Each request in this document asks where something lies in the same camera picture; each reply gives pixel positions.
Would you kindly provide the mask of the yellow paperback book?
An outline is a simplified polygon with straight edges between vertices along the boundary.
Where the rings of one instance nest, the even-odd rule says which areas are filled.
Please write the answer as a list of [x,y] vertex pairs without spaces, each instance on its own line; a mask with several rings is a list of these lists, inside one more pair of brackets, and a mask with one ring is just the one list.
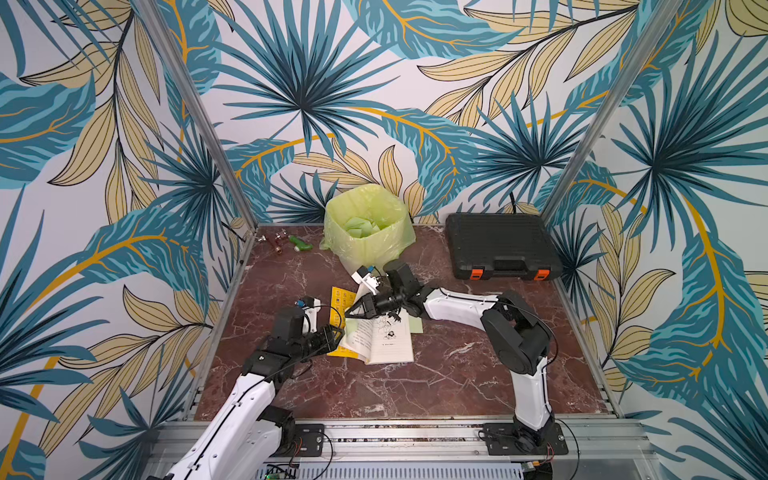
[[[367,289],[360,287],[357,293],[333,287],[331,290],[330,323],[345,326],[343,314]],[[346,357],[363,361],[366,365],[409,363],[414,361],[409,316],[405,310],[372,320],[360,320],[355,341],[341,340],[329,357]]]

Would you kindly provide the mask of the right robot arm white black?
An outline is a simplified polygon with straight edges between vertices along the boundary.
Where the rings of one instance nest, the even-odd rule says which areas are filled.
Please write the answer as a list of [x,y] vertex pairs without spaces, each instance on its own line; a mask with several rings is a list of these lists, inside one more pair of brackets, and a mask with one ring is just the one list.
[[472,295],[429,286],[401,260],[387,263],[383,271],[360,267],[351,277],[363,294],[345,311],[347,319],[373,320],[404,312],[483,331],[498,361],[511,372],[517,424],[541,434],[553,423],[547,368],[554,334],[522,296],[515,292]]

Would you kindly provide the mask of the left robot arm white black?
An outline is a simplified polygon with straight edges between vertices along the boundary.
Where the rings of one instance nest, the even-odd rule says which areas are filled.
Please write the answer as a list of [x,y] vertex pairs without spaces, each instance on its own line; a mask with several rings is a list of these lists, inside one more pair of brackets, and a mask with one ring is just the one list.
[[273,401],[294,370],[339,346],[344,331],[318,327],[325,306],[303,297],[280,309],[271,334],[246,359],[228,399],[164,479],[255,479],[270,459],[322,454],[324,426],[298,427]]

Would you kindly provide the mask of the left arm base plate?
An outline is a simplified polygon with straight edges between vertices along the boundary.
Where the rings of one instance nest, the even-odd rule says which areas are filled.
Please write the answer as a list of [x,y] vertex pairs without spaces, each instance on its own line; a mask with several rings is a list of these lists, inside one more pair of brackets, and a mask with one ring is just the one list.
[[318,458],[323,454],[325,425],[300,423],[280,429],[278,447],[269,458]]

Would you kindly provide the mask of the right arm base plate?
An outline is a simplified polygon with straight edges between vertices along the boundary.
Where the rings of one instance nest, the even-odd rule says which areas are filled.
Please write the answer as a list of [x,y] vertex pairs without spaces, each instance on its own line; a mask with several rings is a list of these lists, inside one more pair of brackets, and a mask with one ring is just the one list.
[[553,422],[538,431],[518,422],[485,423],[478,436],[490,456],[550,458],[569,453],[561,427]]

